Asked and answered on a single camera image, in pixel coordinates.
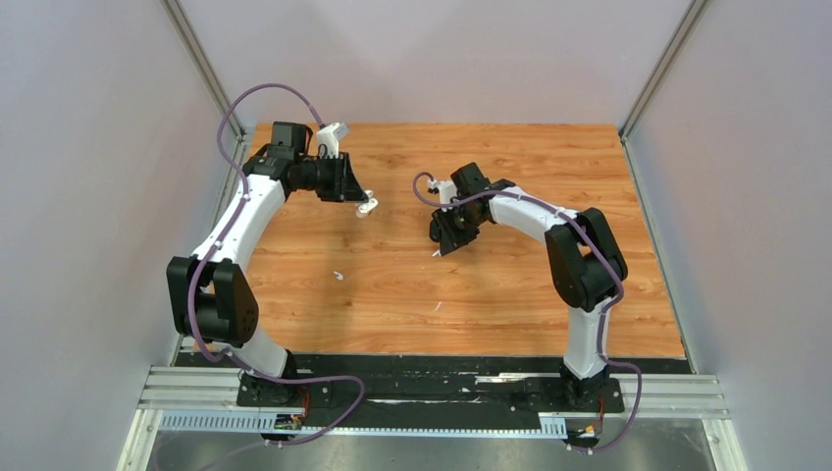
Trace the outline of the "white earbud charging case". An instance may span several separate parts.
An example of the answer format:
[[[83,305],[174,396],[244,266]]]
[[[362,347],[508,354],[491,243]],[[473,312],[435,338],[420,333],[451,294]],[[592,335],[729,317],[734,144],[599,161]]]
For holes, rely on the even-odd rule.
[[[373,190],[366,189],[364,193],[364,200],[355,204],[355,214],[359,219],[368,217],[379,205]]]

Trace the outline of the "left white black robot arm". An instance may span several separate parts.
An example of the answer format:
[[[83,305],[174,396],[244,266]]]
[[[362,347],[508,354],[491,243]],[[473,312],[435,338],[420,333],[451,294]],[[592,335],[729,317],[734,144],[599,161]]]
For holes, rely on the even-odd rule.
[[[354,206],[359,218],[378,206],[361,186],[348,153],[340,148],[345,123],[312,131],[308,126],[275,122],[272,137],[243,165],[236,202],[188,256],[175,256],[166,269],[173,322],[198,348],[217,345],[208,358],[233,360],[246,375],[263,381],[263,393],[277,405],[299,396],[293,355],[259,325],[259,306],[245,277],[251,256],[272,218],[297,191],[321,201]]]

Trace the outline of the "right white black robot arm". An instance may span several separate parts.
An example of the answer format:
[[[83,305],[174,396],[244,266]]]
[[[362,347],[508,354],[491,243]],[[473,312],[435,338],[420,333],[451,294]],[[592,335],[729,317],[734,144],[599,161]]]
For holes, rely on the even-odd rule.
[[[544,202],[508,180],[492,182],[475,163],[447,180],[429,177],[427,190],[439,198],[429,237],[441,256],[475,240],[485,223],[517,230],[545,246],[552,284],[568,311],[560,395],[573,409],[590,406],[608,377],[608,317],[628,276],[603,213]]]

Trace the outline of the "left aluminium frame post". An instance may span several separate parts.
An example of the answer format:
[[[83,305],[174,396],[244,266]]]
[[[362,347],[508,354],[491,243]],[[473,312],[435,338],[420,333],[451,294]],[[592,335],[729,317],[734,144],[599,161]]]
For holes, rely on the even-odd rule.
[[[219,77],[198,38],[182,2],[179,0],[161,0],[160,3],[165,9],[196,71],[209,91],[212,100],[221,114],[224,115],[230,110],[232,100],[221,85]]]

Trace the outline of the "aluminium frame post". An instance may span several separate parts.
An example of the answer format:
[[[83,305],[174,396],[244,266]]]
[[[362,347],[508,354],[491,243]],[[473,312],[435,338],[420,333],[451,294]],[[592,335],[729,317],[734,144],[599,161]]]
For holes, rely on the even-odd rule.
[[[623,124],[618,128],[618,136],[622,143],[626,143],[635,132],[655,94],[660,89],[682,48],[696,29],[703,13],[710,4],[711,1],[709,0],[691,0],[688,2],[680,21],[674,28],[667,44],[664,46],[641,92]]]
[[[209,91],[212,100],[221,114],[224,115],[230,110],[232,100],[221,85],[219,77],[198,38],[182,2],[179,0],[161,0],[160,3],[165,9],[196,71]]]

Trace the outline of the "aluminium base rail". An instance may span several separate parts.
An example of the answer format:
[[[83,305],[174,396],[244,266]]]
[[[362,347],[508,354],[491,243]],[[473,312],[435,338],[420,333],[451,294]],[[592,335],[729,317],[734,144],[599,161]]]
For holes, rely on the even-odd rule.
[[[728,407],[711,376],[612,374],[592,398],[570,399],[554,373],[396,371],[363,380],[365,406],[493,405],[500,411],[529,411],[565,417],[724,419]],[[258,386],[231,368],[154,367],[141,393],[141,409],[257,411],[282,414],[320,410],[340,413],[358,393],[352,382],[304,385],[287,392]]]

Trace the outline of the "right aluminium frame post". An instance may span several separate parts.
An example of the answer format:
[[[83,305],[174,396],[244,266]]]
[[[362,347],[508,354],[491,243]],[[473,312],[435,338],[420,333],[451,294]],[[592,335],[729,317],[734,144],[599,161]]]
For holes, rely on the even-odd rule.
[[[703,13],[710,4],[711,1],[709,0],[691,0],[688,2],[680,21],[674,28],[667,44],[664,46],[641,92],[623,124],[618,128],[618,136],[622,143],[626,143],[635,132],[655,94],[660,89],[682,48],[696,29]]]

